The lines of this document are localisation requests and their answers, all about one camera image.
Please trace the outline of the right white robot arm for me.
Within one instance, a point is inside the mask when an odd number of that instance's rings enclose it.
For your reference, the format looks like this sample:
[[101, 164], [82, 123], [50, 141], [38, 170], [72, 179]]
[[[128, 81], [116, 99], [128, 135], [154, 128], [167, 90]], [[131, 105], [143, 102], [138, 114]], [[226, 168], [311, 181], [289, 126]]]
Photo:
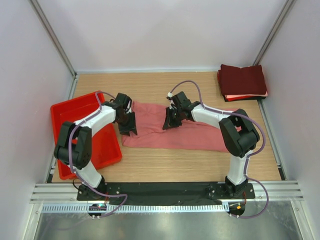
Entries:
[[260, 135], [243, 109], [222, 111], [209, 108], [201, 102], [191, 102], [184, 92], [167, 94], [170, 101], [166, 108], [162, 129], [178, 128], [183, 120], [204, 123], [220, 130], [227, 151], [230, 167], [225, 177], [225, 192], [231, 198], [241, 196], [248, 184], [247, 169], [251, 154]]

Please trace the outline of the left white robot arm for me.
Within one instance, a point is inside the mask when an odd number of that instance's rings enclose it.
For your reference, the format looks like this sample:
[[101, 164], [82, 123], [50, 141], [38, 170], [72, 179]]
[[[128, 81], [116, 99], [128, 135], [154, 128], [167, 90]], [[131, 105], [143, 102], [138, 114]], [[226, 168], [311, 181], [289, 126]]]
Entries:
[[74, 122], [66, 121], [60, 127], [55, 144], [54, 157], [69, 167], [82, 184], [87, 186], [88, 194], [101, 200], [106, 194], [105, 180], [92, 163], [92, 138], [105, 126], [118, 124], [119, 133], [129, 136], [138, 134], [136, 117], [132, 110], [133, 100], [124, 93], [118, 93], [111, 100], [102, 102], [94, 93], [98, 107], [95, 111]]

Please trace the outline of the red plastic tray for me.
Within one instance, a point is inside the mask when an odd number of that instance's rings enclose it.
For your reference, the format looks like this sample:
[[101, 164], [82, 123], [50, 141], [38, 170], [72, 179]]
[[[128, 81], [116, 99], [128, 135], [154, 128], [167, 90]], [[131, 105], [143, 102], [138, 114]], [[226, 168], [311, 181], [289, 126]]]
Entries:
[[[50, 107], [54, 142], [58, 142], [64, 122], [75, 122], [91, 114], [99, 107], [95, 93], [82, 95]], [[92, 137], [92, 163], [97, 170], [120, 162], [121, 148], [113, 124], [108, 124]], [[69, 182], [76, 177], [60, 160], [56, 161], [52, 182]]]

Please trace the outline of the dark red folded shirt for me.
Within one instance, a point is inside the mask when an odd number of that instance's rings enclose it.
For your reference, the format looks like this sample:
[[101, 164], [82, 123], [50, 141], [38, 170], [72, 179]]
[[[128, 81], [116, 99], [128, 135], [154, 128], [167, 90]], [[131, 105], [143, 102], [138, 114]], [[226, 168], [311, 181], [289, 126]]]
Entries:
[[267, 92], [261, 65], [237, 67], [221, 64], [219, 71], [223, 95], [262, 95]]

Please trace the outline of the pink folded shirt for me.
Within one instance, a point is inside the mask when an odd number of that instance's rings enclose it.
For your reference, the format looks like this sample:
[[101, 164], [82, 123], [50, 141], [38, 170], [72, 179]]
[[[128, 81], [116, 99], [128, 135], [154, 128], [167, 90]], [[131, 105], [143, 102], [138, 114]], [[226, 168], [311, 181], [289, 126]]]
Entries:
[[251, 99], [251, 98], [265, 98], [268, 96], [268, 92], [266, 91], [265, 94], [236, 94], [236, 95], [223, 95], [226, 101], [235, 101], [235, 100], [242, 100], [242, 99]]

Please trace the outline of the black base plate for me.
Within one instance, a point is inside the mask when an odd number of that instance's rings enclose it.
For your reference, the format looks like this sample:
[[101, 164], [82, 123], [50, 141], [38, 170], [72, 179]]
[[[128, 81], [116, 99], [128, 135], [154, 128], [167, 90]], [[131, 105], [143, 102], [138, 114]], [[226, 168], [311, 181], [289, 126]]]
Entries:
[[205, 206], [218, 205], [222, 200], [243, 201], [254, 199], [253, 185], [248, 183], [239, 193], [229, 193], [224, 182], [110, 182], [101, 196], [81, 184], [78, 201], [104, 201], [119, 205], [126, 194], [127, 206]]

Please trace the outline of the left aluminium frame post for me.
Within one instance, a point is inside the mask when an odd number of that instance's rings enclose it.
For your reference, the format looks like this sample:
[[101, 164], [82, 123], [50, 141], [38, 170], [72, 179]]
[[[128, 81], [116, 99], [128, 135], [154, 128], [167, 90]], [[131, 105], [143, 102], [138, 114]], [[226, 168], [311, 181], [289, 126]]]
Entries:
[[71, 76], [73, 78], [75, 78], [77, 76], [77, 72], [75, 71], [74, 67], [72, 66], [72, 64], [71, 64], [65, 50], [63, 49], [54, 29], [52, 28], [45, 12], [43, 11], [41, 5], [39, 4], [39, 1], [38, 0], [29, 0], [28, 2], [32, 6], [35, 14], [37, 15], [40, 23], [42, 24], [43, 28], [45, 29], [48, 37], [50, 38], [53, 46], [55, 47], [56, 51], [58, 52], [59, 56], [61, 57], [66, 68], [70, 72]]

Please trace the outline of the aluminium frame post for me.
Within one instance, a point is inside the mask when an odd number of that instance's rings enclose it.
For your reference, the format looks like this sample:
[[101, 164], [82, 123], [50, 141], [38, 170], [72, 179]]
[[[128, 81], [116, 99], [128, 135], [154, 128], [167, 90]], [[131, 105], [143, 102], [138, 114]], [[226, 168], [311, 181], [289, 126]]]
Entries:
[[267, 53], [268, 49], [270, 48], [272, 42], [275, 40], [277, 34], [279, 33], [283, 23], [285, 22], [286, 18], [289, 16], [292, 8], [294, 7], [296, 0], [286, 0], [284, 2], [283, 7], [281, 8], [278, 16], [276, 17], [265, 41], [263, 42], [256, 58], [253, 61], [253, 66], [258, 66], [261, 64], [262, 59], [264, 58], [265, 54]]
[[61, 57], [66, 68], [70, 72], [71, 76], [73, 78], [75, 78], [77, 76], [77, 72], [75, 71], [74, 67], [72, 66], [72, 64], [71, 64], [65, 50], [63, 49], [54, 29], [52, 28], [45, 12], [43, 11], [41, 5], [39, 4], [39, 1], [38, 0], [29, 0], [28, 2], [32, 6], [35, 14], [37, 15], [40, 23], [42, 24], [43, 28], [45, 29], [48, 37], [50, 38], [53, 46], [55, 47], [56, 51], [58, 52], [59, 56]]

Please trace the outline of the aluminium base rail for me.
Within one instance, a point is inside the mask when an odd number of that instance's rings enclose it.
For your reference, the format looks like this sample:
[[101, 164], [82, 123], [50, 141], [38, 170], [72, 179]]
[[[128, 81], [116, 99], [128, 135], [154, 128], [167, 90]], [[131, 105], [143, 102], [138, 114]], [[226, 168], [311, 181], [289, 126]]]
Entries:
[[[300, 186], [295, 180], [263, 181], [270, 201], [303, 201]], [[74, 202], [78, 191], [72, 183], [39, 183], [36, 184], [31, 203], [64, 203]]]

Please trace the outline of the right aluminium frame post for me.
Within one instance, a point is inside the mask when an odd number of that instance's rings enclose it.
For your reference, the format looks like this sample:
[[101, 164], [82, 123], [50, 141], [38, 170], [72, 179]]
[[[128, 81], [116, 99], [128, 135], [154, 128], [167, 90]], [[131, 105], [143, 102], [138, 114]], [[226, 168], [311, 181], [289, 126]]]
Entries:
[[276, 17], [265, 41], [263, 42], [256, 58], [253, 61], [253, 66], [258, 66], [261, 64], [262, 59], [264, 58], [265, 54], [267, 53], [268, 49], [270, 48], [272, 42], [275, 40], [277, 34], [279, 33], [283, 23], [285, 22], [286, 18], [289, 16], [292, 8], [294, 7], [296, 0], [286, 0], [284, 2], [283, 7], [281, 8], [278, 16]]

